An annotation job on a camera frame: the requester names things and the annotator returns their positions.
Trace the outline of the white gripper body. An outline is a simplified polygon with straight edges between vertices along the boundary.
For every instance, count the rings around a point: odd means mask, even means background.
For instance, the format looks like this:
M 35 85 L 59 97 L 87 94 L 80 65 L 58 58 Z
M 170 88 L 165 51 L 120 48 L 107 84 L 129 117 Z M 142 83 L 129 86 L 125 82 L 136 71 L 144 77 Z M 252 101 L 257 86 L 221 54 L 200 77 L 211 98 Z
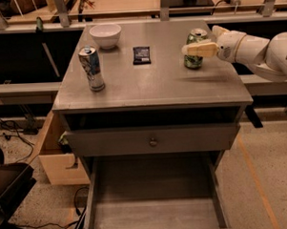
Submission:
M 220 34 L 216 39 L 217 57 L 230 63 L 238 63 L 239 45 L 246 35 L 244 31 L 226 31 Z

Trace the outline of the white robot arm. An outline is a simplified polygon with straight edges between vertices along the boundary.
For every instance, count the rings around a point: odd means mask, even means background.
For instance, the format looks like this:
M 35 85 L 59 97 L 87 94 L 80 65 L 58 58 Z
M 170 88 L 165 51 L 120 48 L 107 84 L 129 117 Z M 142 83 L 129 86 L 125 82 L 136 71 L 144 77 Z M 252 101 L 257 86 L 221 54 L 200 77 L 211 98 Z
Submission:
M 256 37 L 244 31 L 229 31 L 213 26 L 211 39 L 184 45 L 182 53 L 189 56 L 213 57 L 229 63 L 242 64 L 255 75 L 273 82 L 287 79 L 287 31 L 272 39 Z

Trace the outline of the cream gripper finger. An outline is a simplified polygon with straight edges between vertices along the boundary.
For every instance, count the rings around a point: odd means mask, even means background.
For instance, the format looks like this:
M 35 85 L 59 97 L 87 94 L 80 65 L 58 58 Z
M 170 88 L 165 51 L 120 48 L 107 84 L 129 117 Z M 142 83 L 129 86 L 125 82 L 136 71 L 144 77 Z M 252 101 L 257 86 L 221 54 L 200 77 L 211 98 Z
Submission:
M 218 52 L 217 43 L 192 43 L 184 45 L 182 53 L 188 56 L 214 57 Z
M 228 35 L 230 31 L 226 28 L 220 27 L 219 25 L 213 26 L 213 35 L 218 38 L 221 35 Z

